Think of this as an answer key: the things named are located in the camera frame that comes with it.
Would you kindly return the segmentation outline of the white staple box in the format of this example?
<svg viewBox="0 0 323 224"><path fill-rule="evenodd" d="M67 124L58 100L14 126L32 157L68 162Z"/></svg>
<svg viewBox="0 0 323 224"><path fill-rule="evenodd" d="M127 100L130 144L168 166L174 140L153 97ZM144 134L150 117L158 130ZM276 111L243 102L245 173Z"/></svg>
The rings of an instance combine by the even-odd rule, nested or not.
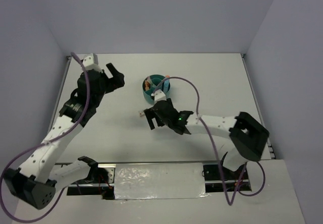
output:
<svg viewBox="0 0 323 224"><path fill-rule="evenodd" d="M139 111L138 113L139 113L139 116L140 116L140 117L144 117L144 116L145 116L145 113L144 113L144 111L143 111L143 110L142 110L142 111Z"/></svg>

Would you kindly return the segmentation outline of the orange capsule correction tape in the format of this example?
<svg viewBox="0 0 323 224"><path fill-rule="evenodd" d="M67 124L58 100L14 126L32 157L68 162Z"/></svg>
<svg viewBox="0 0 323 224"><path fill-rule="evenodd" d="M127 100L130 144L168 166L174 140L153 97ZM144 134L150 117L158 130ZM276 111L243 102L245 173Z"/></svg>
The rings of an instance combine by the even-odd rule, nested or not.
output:
<svg viewBox="0 0 323 224"><path fill-rule="evenodd" d="M145 81L145 91L149 90L149 83L148 81Z"/></svg>

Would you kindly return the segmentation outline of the blue highlighter marker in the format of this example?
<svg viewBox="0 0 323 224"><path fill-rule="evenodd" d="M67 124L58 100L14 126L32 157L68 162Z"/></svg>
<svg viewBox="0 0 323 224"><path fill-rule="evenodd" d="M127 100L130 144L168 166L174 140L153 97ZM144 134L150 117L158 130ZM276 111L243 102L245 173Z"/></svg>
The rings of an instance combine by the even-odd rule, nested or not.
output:
<svg viewBox="0 0 323 224"><path fill-rule="evenodd" d="M164 92L167 93L169 90L170 81L167 79L164 81Z"/></svg>

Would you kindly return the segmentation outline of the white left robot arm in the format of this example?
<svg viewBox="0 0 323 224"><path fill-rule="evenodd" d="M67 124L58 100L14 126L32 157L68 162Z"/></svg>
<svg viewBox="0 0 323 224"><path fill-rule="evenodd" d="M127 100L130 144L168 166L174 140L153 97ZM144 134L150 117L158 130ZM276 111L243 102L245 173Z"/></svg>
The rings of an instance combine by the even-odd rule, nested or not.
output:
<svg viewBox="0 0 323 224"><path fill-rule="evenodd" d="M62 170L53 171L53 167L69 143L96 114L103 96L125 85L124 74L112 63L106 67L112 74L110 78L98 65L86 67L40 147L17 169L4 171L4 181L12 195L41 210L51 202L56 191L82 179L93 183L104 171L87 156L77 158Z"/></svg>

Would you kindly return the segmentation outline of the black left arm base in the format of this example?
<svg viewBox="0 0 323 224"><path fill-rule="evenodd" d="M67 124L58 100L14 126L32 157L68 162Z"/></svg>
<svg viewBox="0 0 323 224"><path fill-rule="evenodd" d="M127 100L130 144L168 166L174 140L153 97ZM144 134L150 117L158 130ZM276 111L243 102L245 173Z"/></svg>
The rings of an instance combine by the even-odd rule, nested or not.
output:
<svg viewBox="0 0 323 224"><path fill-rule="evenodd" d="M90 180L78 180L67 187L67 196L95 196L115 200L116 165L99 163Z"/></svg>

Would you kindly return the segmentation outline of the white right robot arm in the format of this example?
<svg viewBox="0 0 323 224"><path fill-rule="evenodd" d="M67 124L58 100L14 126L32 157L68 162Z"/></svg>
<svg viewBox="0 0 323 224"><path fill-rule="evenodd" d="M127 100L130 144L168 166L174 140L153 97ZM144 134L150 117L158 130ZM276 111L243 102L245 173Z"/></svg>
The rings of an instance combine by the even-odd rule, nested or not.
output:
<svg viewBox="0 0 323 224"><path fill-rule="evenodd" d="M222 157L219 168L224 179L231 179L237 169L248 161L259 162L270 135L246 112L240 112L235 117L198 115L188 110L177 111L170 99L158 101L143 112L152 130L155 129L152 120L155 119L159 127L167 126L180 135L210 134L230 139L234 147Z"/></svg>

